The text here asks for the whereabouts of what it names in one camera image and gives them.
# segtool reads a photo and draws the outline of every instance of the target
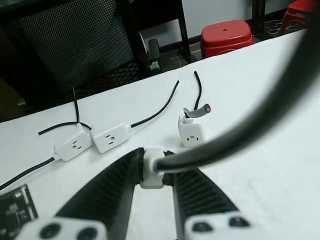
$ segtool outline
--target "electrical outlet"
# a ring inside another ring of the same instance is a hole
[[[54,145],[54,152],[66,162],[90,148],[91,145],[90,136],[85,133],[81,124],[78,123],[74,135]]]
[[[124,124],[116,124],[104,129],[91,130],[90,133],[99,153],[103,154],[129,139],[128,128]]]
[[[185,147],[195,147],[204,143],[204,133],[199,119],[180,116],[178,128]]]

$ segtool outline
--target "black circuit board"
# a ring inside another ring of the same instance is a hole
[[[0,240],[13,240],[24,224],[38,217],[27,185],[0,195]]]

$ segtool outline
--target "black power cord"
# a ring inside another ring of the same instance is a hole
[[[14,182],[18,181],[19,179],[21,179],[22,177],[24,177],[25,175],[39,169],[42,168],[45,165],[48,165],[49,163],[52,163],[55,159],[53,157],[51,157],[50,159],[48,159],[47,161],[44,161],[38,165],[35,165],[31,168],[29,168],[28,170],[25,170],[24,172],[20,173],[19,175],[15,176],[14,178],[10,179],[9,181],[7,181],[6,183],[0,185],[0,191],[2,189],[5,189],[6,187],[8,187],[9,185],[13,184]]]
[[[213,141],[155,162],[156,172],[179,173],[216,163],[250,146],[293,108],[320,70],[320,2],[293,58],[266,99],[245,120]]]
[[[193,109],[193,110],[197,110],[199,107],[199,102],[200,102],[200,98],[201,98],[201,94],[202,94],[202,85],[201,85],[200,77],[199,77],[197,71],[194,71],[194,75],[195,75],[195,78],[196,78],[198,85],[199,85],[199,95],[198,95],[198,98],[196,99],[194,109]]]
[[[74,108],[75,108],[76,123],[78,124],[80,123],[80,114],[79,114],[79,107],[78,107],[75,87],[73,87],[73,102],[74,102]]]
[[[173,96],[175,94],[175,91],[176,91],[178,85],[179,85],[179,81],[176,82],[176,84],[175,84],[175,86],[174,86],[174,88],[172,90],[171,96],[169,97],[169,100],[166,102],[166,104],[157,113],[155,113],[154,115],[152,115],[152,116],[150,116],[150,117],[148,117],[148,118],[146,118],[146,119],[144,119],[142,121],[138,121],[136,123],[131,124],[130,127],[133,129],[133,128],[137,127],[137,126],[145,124],[146,122],[150,121],[151,119],[154,119],[156,116],[158,116],[160,113],[162,113],[166,109],[166,107],[169,105],[171,99],[173,98]]]
[[[76,98],[75,87],[73,87],[73,102],[74,102],[74,108],[75,108],[76,121],[68,121],[68,122],[59,123],[57,125],[48,127],[45,130],[42,130],[42,131],[38,132],[38,134],[42,135],[42,134],[45,134],[47,132],[50,132],[51,130],[54,130],[54,129],[57,129],[57,128],[60,128],[60,127],[63,127],[63,126],[76,125],[76,124],[81,124],[82,126],[88,128],[89,130],[92,130],[92,128],[89,125],[87,125],[87,124],[85,124],[83,122],[80,122],[80,114],[79,114],[78,101],[77,101],[77,98]]]

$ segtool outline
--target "red plastic stool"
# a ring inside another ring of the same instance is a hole
[[[253,43],[250,27],[243,20],[209,25],[202,30],[202,58],[228,53]]]
[[[291,22],[306,24],[306,14],[312,13],[316,9],[314,0],[297,0],[291,3],[286,11],[281,25],[280,35],[285,33],[286,27]]]

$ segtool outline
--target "white table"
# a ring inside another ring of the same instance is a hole
[[[92,147],[69,162],[51,163],[1,193],[28,184],[39,217],[52,217],[89,180],[138,147],[185,151],[177,122],[182,109],[191,109],[198,95],[194,70],[203,85],[200,105],[209,103],[212,108],[211,114],[202,119],[205,133],[209,139],[217,137],[266,96],[301,35],[297,32],[260,42],[79,100],[80,119],[93,128],[117,121],[132,124],[160,109],[180,80],[173,101],[163,114],[137,127],[125,144],[105,154]],[[259,142],[227,161],[202,168],[257,224],[320,224],[319,93],[320,84],[316,83],[295,110]],[[0,183],[50,158],[54,143],[68,136],[75,126],[42,136],[38,131],[75,118],[74,104],[69,103],[1,123]],[[148,225],[157,226],[156,232]],[[137,186],[127,239],[175,237],[171,188],[141,190]]]

